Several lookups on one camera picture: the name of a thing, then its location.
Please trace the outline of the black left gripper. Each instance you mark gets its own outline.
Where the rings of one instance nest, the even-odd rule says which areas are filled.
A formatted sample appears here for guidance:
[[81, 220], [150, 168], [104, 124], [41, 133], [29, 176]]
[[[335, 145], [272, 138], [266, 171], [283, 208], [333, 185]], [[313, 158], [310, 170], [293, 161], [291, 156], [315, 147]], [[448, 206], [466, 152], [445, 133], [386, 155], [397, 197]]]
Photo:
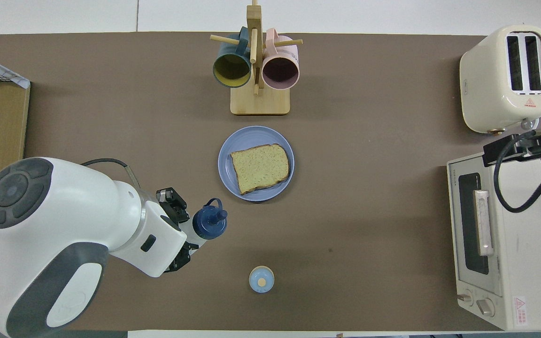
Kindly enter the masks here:
[[[163, 190], [157, 190], [156, 199], [164, 212], [174, 223], [182, 224], [190, 219], [186, 201], [174, 188], [168, 187]], [[165, 270], [165, 273], [176, 272], [189, 263], [189, 261], [191, 261], [190, 252], [192, 248], [193, 245], [191, 243], [185, 242], [172, 263], [170, 263]]]

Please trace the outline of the clear squeeze bottle blue cap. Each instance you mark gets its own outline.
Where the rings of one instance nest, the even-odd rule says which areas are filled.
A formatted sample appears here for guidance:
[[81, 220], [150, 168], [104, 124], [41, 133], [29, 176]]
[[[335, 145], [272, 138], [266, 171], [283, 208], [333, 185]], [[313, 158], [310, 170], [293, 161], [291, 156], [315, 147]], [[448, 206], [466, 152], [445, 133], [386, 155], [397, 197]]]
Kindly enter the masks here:
[[228, 212], [224, 209], [222, 201], [219, 198], [212, 198], [191, 220], [180, 225], [187, 235], [186, 244], [189, 250], [194, 252], [202, 248], [208, 240], [223, 235], [227, 229], [227, 217]]

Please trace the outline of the toasted bread slice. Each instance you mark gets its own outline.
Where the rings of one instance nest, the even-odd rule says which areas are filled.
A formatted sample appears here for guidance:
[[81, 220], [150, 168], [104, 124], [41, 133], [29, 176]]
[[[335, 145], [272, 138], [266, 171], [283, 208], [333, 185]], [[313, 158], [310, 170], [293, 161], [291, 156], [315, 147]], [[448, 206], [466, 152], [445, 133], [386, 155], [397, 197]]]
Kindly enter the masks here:
[[263, 144], [230, 153], [240, 195], [273, 187], [288, 179], [290, 162], [279, 144]]

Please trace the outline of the blue round plate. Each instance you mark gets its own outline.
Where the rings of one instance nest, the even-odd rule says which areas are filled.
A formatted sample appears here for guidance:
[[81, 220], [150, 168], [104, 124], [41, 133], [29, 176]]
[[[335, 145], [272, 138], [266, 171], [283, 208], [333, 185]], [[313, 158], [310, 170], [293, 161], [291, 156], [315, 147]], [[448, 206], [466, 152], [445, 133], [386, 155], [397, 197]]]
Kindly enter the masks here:
[[[279, 144], [286, 151], [289, 167], [287, 179], [274, 186], [240, 195], [238, 176], [230, 154], [265, 144]], [[266, 126], [248, 126], [232, 133], [223, 143], [217, 159], [217, 170], [223, 185], [232, 195], [249, 202], [264, 202], [277, 197], [290, 184], [295, 171], [294, 152], [287, 139], [276, 130]]]

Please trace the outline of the cream two-slot toaster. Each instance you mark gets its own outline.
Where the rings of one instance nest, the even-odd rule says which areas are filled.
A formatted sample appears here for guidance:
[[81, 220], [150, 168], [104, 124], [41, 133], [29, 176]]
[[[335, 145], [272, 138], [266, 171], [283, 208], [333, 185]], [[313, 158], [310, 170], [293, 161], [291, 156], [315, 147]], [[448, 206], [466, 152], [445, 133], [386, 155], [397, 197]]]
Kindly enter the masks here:
[[462, 115], [472, 131], [536, 128], [541, 118], [541, 28], [495, 30], [462, 55], [459, 78]]

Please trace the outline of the small blue bell wooden knob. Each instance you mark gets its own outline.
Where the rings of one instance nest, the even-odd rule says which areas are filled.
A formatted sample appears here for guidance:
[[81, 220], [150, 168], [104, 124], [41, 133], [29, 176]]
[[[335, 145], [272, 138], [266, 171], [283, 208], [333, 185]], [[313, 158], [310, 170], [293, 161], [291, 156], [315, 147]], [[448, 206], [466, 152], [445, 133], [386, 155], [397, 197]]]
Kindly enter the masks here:
[[267, 293], [275, 284], [275, 276], [269, 267], [260, 265], [250, 272], [248, 282], [256, 293]]

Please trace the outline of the white toaster oven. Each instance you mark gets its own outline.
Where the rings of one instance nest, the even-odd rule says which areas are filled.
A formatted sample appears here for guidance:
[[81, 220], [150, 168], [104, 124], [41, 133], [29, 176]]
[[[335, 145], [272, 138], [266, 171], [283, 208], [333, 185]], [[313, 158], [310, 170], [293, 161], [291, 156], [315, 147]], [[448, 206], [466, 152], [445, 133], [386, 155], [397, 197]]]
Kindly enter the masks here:
[[446, 170], [458, 305], [505, 331], [541, 331], [541, 196], [505, 210], [481, 154]]

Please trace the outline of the brown table mat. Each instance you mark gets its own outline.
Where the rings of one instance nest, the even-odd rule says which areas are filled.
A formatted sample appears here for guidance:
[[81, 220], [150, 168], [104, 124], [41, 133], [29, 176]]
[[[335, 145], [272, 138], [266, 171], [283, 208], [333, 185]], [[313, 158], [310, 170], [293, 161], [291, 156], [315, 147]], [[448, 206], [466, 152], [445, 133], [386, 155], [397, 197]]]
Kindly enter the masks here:
[[[116, 158], [144, 190], [210, 198], [228, 227], [178, 272], [111, 257], [72, 330], [492, 331], [460, 308], [445, 164], [491, 135], [460, 111], [459, 60], [482, 36], [297, 34], [290, 113], [235, 116], [208, 32], [0, 35], [0, 64], [31, 81], [24, 154]], [[232, 195], [217, 160], [248, 126], [294, 152], [287, 188]], [[250, 272], [275, 284], [256, 293]]]

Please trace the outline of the wooden mug tree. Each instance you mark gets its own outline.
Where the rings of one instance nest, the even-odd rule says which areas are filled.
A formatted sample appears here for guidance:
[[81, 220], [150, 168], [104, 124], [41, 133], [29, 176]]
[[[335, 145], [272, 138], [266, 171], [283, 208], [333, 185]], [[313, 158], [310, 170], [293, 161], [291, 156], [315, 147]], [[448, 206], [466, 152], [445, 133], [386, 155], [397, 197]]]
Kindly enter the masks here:
[[[285, 115], [290, 111], [291, 88], [275, 90], [266, 85], [262, 79], [266, 31], [263, 30], [262, 7], [258, 4], [258, 0], [251, 0], [251, 4], [247, 6], [246, 27], [250, 38], [248, 46], [251, 49], [251, 77], [244, 86], [230, 88], [230, 111], [234, 115]], [[229, 37], [212, 35], [210, 40], [217, 41], [219, 44], [221, 42], [238, 44], [237, 40]], [[299, 47], [302, 44], [303, 40], [293, 39], [280, 42], [278, 45]]]

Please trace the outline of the dark teal mug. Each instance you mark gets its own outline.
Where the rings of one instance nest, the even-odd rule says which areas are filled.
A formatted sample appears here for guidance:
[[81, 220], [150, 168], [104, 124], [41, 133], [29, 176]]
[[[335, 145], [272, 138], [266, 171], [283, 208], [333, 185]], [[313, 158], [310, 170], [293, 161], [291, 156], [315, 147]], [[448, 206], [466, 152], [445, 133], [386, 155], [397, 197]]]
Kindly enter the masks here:
[[244, 86], [251, 77], [251, 49], [249, 30], [246, 26], [239, 33], [228, 36], [238, 41], [238, 44], [221, 42], [217, 58], [212, 66], [215, 79], [230, 88]]

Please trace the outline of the pink mug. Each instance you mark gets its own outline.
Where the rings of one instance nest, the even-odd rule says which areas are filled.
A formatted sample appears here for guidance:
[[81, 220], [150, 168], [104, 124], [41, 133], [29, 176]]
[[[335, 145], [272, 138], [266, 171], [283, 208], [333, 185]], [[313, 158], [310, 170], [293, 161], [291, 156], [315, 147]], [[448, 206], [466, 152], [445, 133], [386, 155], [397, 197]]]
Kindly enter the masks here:
[[280, 42], [293, 41], [280, 36], [275, 28], [266, 31], [263, 52], [262, 79], [275, 90], [292, 88], [299, 80], [299, 51], [297, 45], [279, 46]]

